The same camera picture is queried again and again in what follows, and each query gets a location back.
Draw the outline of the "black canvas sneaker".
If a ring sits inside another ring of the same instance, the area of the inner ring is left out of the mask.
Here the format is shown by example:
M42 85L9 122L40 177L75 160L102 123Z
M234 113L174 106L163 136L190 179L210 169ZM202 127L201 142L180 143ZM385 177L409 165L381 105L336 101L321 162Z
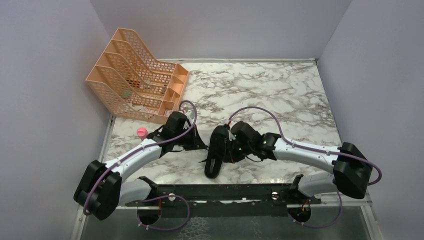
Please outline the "black canvas sneaker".
M220 173L222 163L227 154L229 129L228 125L223 124L217 126L211 133L204 168L204 174L209 179L216 178Z

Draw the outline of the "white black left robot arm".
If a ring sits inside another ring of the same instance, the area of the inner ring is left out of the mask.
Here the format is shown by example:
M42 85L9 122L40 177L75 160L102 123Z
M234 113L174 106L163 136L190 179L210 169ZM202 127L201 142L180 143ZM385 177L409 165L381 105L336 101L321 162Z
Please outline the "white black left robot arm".
M109 217L120 206L134 201L152 205L157 191L145 180L127 179L150 162L182 147L184 151L205 150L207 146L196 129L195 111L174 111L167 122L149 133L142 142L127 153L104 163L90 162L75 190L73 200L87 215L98 220Z

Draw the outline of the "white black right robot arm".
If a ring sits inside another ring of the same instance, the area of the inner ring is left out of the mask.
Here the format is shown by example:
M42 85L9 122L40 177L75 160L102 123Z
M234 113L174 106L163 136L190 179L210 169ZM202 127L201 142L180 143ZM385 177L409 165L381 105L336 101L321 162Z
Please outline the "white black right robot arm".
M261 160L282 160L321 169L321 173L298 175L288 190L289 199L300 204L317 194L340 192L353 199L363 199L367 192L372 166L352 143L342 146L319 146L285 141L280 134L260 134L248 123L239 121L231 129L235 138L234 156L254 155Z

